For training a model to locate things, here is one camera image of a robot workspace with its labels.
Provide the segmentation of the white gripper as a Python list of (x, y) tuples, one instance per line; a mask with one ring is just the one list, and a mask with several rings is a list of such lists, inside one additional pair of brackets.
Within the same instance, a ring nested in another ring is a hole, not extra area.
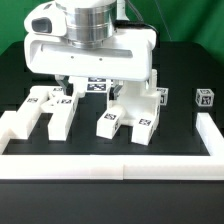
[(150, 77), (157, 33), (124, 20), (115, 3), (44, 3), (28, 14), (24, 27), (27, 66), (56, 75), (67, 96), (73, 94), (68, 76), (114, 79), (110, 100), (119, 97), (121, 80)]

